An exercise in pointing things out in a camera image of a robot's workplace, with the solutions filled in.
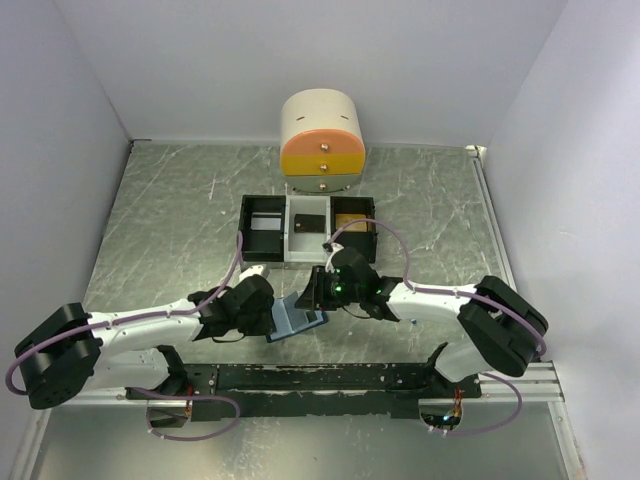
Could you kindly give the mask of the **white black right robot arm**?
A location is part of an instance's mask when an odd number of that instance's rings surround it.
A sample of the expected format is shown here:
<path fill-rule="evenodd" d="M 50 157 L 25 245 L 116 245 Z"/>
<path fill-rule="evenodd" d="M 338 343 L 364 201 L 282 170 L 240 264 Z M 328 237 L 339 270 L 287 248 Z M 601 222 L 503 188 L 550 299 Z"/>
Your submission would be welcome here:
<path fill-rule="evenodd" d="M 426 390 L 439 398 L 448 396 L 459 381 L 486 371 L 522 376 L 542 354 L 549 328 L 538 310 L 495 276 L 459 287 L 411 284 L 378 274 L 363 255 L 348 247 L 333 253 L 327 264 L 312 268 L 295 306 L 329 312 L 351 304 L 376 320 L 459 325 L 461 338 L 438 347 L 424 374 Z"/>

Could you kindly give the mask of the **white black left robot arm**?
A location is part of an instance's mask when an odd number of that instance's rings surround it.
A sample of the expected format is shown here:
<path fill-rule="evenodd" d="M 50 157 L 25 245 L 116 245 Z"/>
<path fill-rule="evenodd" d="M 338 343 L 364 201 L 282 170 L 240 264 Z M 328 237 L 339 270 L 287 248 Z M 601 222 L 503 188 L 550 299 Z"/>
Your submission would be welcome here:
<path fill-rule="evenodd" d="M 251 275 L 156 309 L 90 313 L 80 303 L 63 305 L 15 347 L 24 383 L 18 392 L 35 410 L 110 388 L 141 387 L 176 398 L 187 385 L 176 345 L 230 331 L 269 335 L 274 301 L 270 283 Z"/>

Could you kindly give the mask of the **blue leather card holder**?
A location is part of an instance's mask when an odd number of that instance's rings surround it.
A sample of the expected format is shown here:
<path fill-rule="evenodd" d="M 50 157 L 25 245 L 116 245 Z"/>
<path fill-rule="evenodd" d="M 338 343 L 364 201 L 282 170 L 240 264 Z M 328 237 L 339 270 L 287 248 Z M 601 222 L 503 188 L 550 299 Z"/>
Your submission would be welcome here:
<path fill-rule="evenodd" d="M 306 311 L 315 310 L 300 310 L 294 306 L 295 301 L 298 298 L 299 293 L 293 292 L 286 297 L 278 298 L 275 300 L 271 309 L 271 314 L 274 322 L 274 330 L 266 336 L 268 343 L 274 343 L 284 340 L 289 337 L 293 337 L 307 330 L 319 327 L 329 322 L 327 315 L 323 313 L 322 324 L 309 324 L 305 318 Z"/>

